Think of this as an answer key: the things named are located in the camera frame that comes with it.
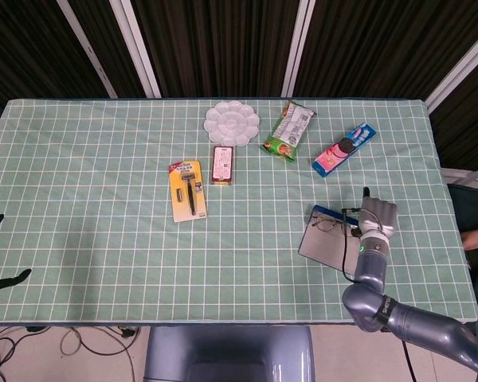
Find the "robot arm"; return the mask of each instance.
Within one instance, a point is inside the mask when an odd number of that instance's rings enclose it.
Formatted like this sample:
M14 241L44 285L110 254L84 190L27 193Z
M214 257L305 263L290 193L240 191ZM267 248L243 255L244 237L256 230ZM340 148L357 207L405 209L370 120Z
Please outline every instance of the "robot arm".
M359 216L362 241L355 283L344 291L343 305L362 330L374 332L385 327L403 341L478 372L478 339L465 325L384 295L389 238L394 233L396 218L396 205L371 198L365 189Z

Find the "floor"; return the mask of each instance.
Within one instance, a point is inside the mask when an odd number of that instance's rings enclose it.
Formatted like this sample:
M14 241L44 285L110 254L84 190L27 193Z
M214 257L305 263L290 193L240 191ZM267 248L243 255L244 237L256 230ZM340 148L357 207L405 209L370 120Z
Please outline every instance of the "floor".
M451 171L445 175L448 181L453 181L460 173ZM121 349L115 340L102 331L93 328L81 328L80 331L91 349L101 352ZM67 329L53 327L46 333L24 339L11 360L2 366L6 379L9 382L133 380L124 353L102 357L80 348L72 356L63 355L61 342L67 332ZM129 349L136 381L143 377L148 332L148 327L142 328L138 340ZM352 325L314 325L311 333L316 382L411 381L402 343L390 333L364 333ZM25 334L24 328L13 328L6 332L7 336L16 340ZM123 343L127 345L130 341L126 339ZM71 333L64 340L63 350L71 353L76 346L77 340ZM7 342L1 343L2 354L9 348ZM476 379L476 374L468 368L427 350L409 345L409 355L419 382L473 382Z

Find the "table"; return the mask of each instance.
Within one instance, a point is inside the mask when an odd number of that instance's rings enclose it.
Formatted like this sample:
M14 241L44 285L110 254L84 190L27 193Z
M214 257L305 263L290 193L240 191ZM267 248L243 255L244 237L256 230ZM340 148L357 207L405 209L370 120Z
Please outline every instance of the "table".
M260 149L286 100L245 99L260 133L235 150L233 186L210 184L202 129L216 99L8 103L0 122L0 323L351 322L336 270L297 254L311 208L395 201L386 293L477 316L424 103L302 99L316 111L295 163ZM372 142L322 179L311 160L361 122ZM167 169L201 162L208 217L176 224Z

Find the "snack bag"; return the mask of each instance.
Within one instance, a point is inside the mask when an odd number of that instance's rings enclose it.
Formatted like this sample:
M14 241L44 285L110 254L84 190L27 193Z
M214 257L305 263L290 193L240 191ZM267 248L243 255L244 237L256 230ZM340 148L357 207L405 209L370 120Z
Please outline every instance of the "snack bag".
M262 147L270 153L282 155L290 162L294 162L297 144L314 114L314 111L289 101L276 121L274 132Z

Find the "razor package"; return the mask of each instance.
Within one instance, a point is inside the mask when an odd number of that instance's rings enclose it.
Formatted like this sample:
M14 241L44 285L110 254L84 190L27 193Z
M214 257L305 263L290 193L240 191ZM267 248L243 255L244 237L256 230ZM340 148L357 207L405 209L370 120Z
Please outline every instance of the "razor package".
M177 162L168 167L174 222L207 216L199 161Z

